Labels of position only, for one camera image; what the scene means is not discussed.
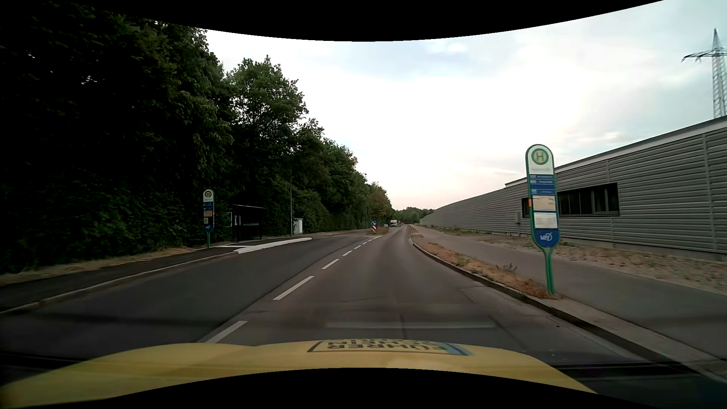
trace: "cloud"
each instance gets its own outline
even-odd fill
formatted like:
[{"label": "cloud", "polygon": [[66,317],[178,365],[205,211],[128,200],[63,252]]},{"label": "cloud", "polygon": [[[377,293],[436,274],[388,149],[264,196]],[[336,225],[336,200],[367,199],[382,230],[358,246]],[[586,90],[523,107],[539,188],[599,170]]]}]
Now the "cloud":
[{"label": "cloud", "polygon": [[523,177],[533,143],[558,166],[711,119],[711,64],[681,58],[708,49],[714,27],[727,36],[727,1],[456,39],[208,37],[227,68],[270,55],[300,79],[311,116],[394,207],[436,208]]}]

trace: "utility box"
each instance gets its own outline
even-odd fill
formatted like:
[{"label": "utility box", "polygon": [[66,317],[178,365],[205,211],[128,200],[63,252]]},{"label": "utility box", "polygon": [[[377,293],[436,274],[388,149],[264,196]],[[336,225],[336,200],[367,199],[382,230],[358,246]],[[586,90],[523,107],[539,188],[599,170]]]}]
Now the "utility box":
[{"label": "utility box", "polygon": [[293,219],[293,234],[303,234],[303,219]]}]

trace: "road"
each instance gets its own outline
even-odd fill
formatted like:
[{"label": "road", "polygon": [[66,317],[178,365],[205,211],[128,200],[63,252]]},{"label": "road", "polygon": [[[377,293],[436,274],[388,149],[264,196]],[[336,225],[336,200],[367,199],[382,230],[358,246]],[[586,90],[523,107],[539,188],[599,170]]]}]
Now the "road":
[{"label": "road", "polygon": [[695,402],[707,397],[727,402],[722,384],[648,365],[436,263],[411,246],[407,231],[341,234],[202,261],[2,318],[1,347],[13,357],[4,381],[160,344],[408,338],[523,352],[598,393],[661,408],[700,407]]}]

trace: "corrugated metal wall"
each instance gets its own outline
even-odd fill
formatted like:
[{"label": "corrugated metal wall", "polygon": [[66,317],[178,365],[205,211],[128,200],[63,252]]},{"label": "corrugated metal wall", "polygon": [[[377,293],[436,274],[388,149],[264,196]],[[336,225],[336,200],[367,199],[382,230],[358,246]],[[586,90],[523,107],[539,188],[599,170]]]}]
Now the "corrugated metal wall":
[{"label": "corrugated metal wall", "polygon": [[727,132],[705,135],[704,150],[709,168],[715,246],[719,253],[727,253]]},{"label": "corrugated metal wall", "polygon": [[[558,172],[558,191],[618,183],[618,216],[560,217],[561,235],[727,253],[727,129]],[[517,231],[527,183],[448,204],[428,226]],[[521,231],[529,233],[527,219]]]}]

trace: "car hood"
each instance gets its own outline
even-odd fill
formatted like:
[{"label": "car hood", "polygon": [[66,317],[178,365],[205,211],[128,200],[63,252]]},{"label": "car hood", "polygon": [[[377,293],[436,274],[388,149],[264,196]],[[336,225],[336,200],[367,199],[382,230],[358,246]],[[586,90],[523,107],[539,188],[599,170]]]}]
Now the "car hood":
[{"label": "car hood", "polygon": [[594,393],[506,349],[432,341],[344,339],[261,346],[172,344],[120,352],[0,388],[6,408],[117,397],[227,376],[321,368],[407,368],[499,376]]}]

